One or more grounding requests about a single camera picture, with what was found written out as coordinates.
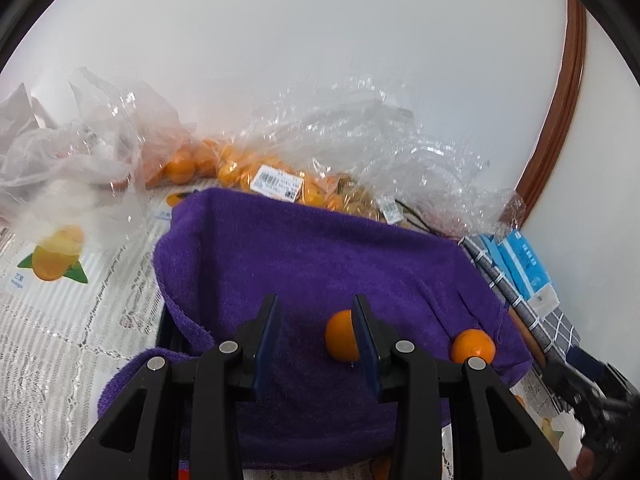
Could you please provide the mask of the person's right hand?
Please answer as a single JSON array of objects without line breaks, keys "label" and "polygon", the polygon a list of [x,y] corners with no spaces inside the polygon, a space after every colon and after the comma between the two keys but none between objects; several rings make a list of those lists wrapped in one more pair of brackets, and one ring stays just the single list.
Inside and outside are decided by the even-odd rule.
[{"label": "person's right hand", "polygon": [[596,456],[593,450],[583,446],[580,450],[575,466],[570,470],[573,480],[590,480],[596,471]]}]

